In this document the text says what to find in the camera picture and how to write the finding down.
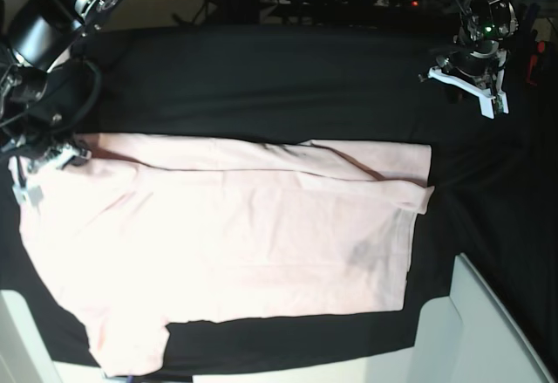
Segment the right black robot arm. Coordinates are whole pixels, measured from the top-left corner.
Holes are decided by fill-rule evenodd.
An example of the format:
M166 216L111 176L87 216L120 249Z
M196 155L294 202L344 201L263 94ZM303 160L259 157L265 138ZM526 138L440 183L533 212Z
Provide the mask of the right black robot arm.
M51 72L75 43L99 31L122 0L29 0L1 30L1 158L13 160L14 195L38 205L42 190L31 181L41 169L86 163L90 150L73 137L75 126L99 97L102 75L91 61L92 89L73 115L40 115Z

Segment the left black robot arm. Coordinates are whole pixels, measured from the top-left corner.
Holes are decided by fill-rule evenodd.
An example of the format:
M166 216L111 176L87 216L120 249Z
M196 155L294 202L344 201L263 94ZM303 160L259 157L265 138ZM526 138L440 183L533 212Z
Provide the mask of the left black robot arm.
M482 116L508 113L503 90L510 52L505 42L519 28L510 0L455 0L460 27L453 43L434 52L436 65L419 74L474 96Z

